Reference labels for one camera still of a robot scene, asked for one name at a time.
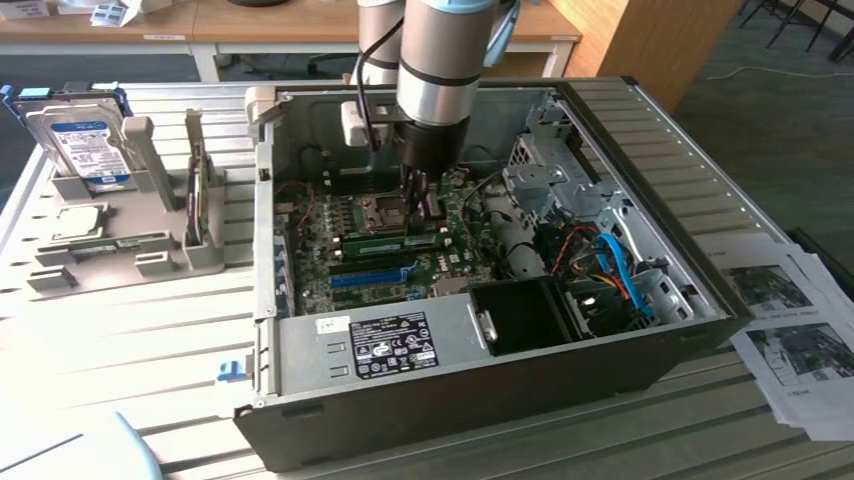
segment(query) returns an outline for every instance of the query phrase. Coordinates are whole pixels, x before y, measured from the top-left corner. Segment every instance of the wooden desk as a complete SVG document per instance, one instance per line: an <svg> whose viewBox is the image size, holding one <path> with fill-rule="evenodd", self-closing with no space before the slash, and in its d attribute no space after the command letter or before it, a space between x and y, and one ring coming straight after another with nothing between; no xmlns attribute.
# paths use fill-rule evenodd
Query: wooden desk
<svg viewBox="0 0 854 480"><path fill-rule="evenodd" d="M196 7L177 3L121 28L90 26L89 15L0 21L0 55L188 54Z"/></svg>
<svg viewBox="0 0 854 480"><path fill-rule="evenodd" d="M631 75L672 112L739 0L551 2L584 34L565 76Z"/></svg>
<svg viewBox="0 0 854 480"><path fill-rule="evenodd" d="M547 2L523 5L509 53L485 75L561 77L580 33ZM0 21L0 55L184 54L200 80L217 82L217 54L357 53L357 15L353 0L266 8L188 0L121 28L92 27L88 15Z"/></svg>
<svg viewBox="0 0 854 480"><path fill-rule="evenodd" d="M356 53L357 18L353 0L290 0L266 8L198 0L193 56L201 81L217 81L213 56L221 53ZM499 72L529 72L528 59L512 53L532 53L537 74L561 77L579 38L577 29L551 4L533 6L525 1L507 49L512 68Z"/></svg>

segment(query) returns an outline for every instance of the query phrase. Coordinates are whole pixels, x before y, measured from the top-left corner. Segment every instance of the sticker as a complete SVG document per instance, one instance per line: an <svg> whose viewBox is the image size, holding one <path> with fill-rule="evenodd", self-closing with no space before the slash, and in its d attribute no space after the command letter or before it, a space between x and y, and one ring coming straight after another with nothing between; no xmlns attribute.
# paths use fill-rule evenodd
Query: sticker
<svg viewBox="0 0 854 480"><path fill-rule="evenodd" d="M380 253L380 252L393 252L395 250L400 250L400 245L377 245L376 247L363 247L359 249L359 253Z"/></svg>
<svg viewBox="0 0 854 480"><path fill-rule="evenodd" d="M50 130L77 175L93 190L112 190L129 180L121 153L106 143L109 127L104 122L54 123Z"/></svg>
<svg viewBox="0 0 854 480"><path fill-rule="evenodd" d="M424 312L352 322L349 339L363 380L439 365Z"/></svg>
<svg viewBox="0 0 854 480"><path fill-rule="evenodd" d="M113 247L112 245L104 245L100 247L78 248L76 250L72 250L70 254L76 257L76 256L86 256L86 255L98 255L101 253L113 253L114 251L116 251L116 247Z"/></svg>
<svg viewBox="0 0 854 480"><path fill-rule="evenodd" d="M317 335L345 332L349 329L349 317L318 318L314 320L314 327L317 327Z"/></svg>
<svg viewBox="0 0 854 480"><path fill-rule="evenodd" d="M184 35L142 35L142 40L186 40L186 36Z"/></svg>
<svg viewBox="0 0 854 480"><path fill-rule="evenodd" d="M118 246L118 248L134 248L138 247L138 239L116 239L116 245Z"/></svg>

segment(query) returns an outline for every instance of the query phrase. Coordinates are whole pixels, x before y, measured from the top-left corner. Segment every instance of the hard drive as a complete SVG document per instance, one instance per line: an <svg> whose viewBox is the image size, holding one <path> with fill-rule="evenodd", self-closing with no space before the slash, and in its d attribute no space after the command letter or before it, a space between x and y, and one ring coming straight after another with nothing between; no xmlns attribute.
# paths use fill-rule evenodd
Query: hard drive
<svg viewBox="0 0 854 480"><path fill-rule="evenodd" d="M58 92L24 89L9 100L6 88L6 106L48 152L58 176L78 176L96 193L134 189L130 172L142 168L121 135L130 116L124 92L72 84Z"/></svg>

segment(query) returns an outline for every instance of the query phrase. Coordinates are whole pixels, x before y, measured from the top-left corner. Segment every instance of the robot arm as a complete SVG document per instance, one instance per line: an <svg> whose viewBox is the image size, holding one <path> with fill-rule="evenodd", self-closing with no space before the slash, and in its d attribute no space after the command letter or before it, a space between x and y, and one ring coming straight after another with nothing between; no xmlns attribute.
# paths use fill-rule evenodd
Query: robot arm
<svg viewBox="0 0 854 480"><path fill-rule="evenodd" d="M396 104L405 121L373 125L369 106L345 105L344 129L351 145L391 137L400 159L407 216L415 229L421 221L443 216L437 203L441 174L456 163L463 149L484 57L488 65L500 59L519 5L520 0L359 1L364 65L357 64L356 69L363 69L365 83L389 84L396 80ZM376 47L401 18L401 31ZM365 127L372 134L356 139L353 132L367 131Z"/></svg>

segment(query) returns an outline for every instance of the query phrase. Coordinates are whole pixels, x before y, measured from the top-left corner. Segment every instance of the table surface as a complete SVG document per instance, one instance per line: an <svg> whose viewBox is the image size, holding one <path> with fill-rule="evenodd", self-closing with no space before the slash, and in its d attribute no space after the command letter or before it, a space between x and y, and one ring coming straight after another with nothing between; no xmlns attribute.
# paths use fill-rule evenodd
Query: table surface
<svg viewBox="0 0 854 480"><path fill-rule="evenodd" d="M268 8L244 8L224 0L198 0L193 38L198 42L353 42L353 0L290 0ZM580 32L545 1L523 2L515 42L576 40Z"/></svg>
<svg viewBox="0 0 854 480"><path fill-rule="evenodd" d="M639 89L619 79L571 82L692 234L782 235ZM253 342L249 85L122 86L133 111L156 125L154 146L169 169L185 168L184 109L206 112L208 152L228 170L226 268L21 311L29 268L21 262L37 244L21 239L45 234L54 195L36 152L0 217L0 231L10 235L0 268L0 373L2 391L24 397L21 408L78 419L118 410L170 480L850 478L854 445L810 442L800 429L775 423L729 350L683 363L644 392L292 475L266 473L232 421L217 416L240 404L236 395L249 383L213 383L218 362L238 358ZM600 164L596 169L607 174ZM4 408L0 417L18 413Z"/></svg>
<svg viewBox="0 0 854 480"><path fill-rule="evenodd" d="M89 15L0 20L0 42L141 43L149 41L145 35L177 36L170 40L160 37L157 42L185 42L192 38L197 7L196 1L182 1L130 20L121 28L93 27Z"/></svg>
<svg viewBox="0 0 854 480"><path fill-rule="evenodd" d="M145 42L142 35L182 35L164 41L206 43L353 43L355 0L290 0L248 8L226 0L192 0L138 17L121 28L92 27L88 15L0 21L0 42ZM580 32L548 2L524 2L513 42L577 41Z"/></svg>

